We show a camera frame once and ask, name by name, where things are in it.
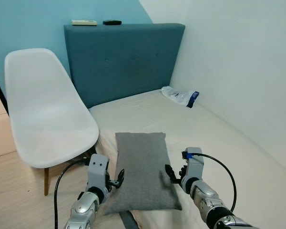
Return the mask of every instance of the wooden chair leg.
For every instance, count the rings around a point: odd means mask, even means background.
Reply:
[[[44,169],[44,195],[49,193],[49,168]]]

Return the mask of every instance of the mattress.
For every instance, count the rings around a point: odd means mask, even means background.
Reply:
[[[176,175],[185,165],[181,151],[189,146],[200,147],[204,154],[221,160],[232,172],[238,193],[234,213],[238,217],[260,228],[286,228],[286,170],[267,152],[199,103],[195,102],[189,109],[156,90],[101,104],[90,112],[100,129],[96,151],[108,156],[111,177],[115,174],[118,154],[115,133],[164,132]],[[229,175],[208,158],[204,163],[204,181],[231,207],[233,186]],[[143,229],[206,229],[190,196],[178,185],[176,190],[182,211],[133,210],[138,226]]]

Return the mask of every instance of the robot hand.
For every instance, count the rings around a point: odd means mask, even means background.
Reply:
[[[110,180],[107,172],[109,159],[93,154],[88,167],[88,183],[71,207],[70,218],[64,229],[91,229],[99,205],[104,203],[112,189],[119,188],[124,181],[124,169],[117,180]]]
[[[183,159],[187,165],[179,172],[180,179],[177,179],[172,167],[165,165],[167,175],[171,182],[179,184],[183,191],[190,194],[196,207],[200,211],[202,220],[209,229],[258,229],[236,217],[219,198],[219,195],[202,180],[204,159],[200,148],[188,147],[182,152]]]

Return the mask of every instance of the pillow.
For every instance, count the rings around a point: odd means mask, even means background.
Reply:
[[[165,172],[170,164],[164,133],[116,133],[116,178],[124,168],[124,182],[112,189],[105,215],[128,210],[182,210],[175,187]]]

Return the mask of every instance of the headboard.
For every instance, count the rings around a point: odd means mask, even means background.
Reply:
[[[64,26],[71,79],[92,106],[170,83],[184,25]]]

